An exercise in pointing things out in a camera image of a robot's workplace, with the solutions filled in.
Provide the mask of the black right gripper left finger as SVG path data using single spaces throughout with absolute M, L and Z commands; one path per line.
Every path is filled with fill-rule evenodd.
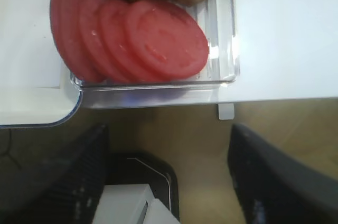
M 1 176 L 1 223 L 92 223 L 106 181 L 108 127 L 96 125 L 34 166 Z

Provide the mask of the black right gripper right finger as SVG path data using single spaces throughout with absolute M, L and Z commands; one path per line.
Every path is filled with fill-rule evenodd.
M 246 223 L 337 223 L 337 180 L 244 124 L 232 126 L 227 162 Z

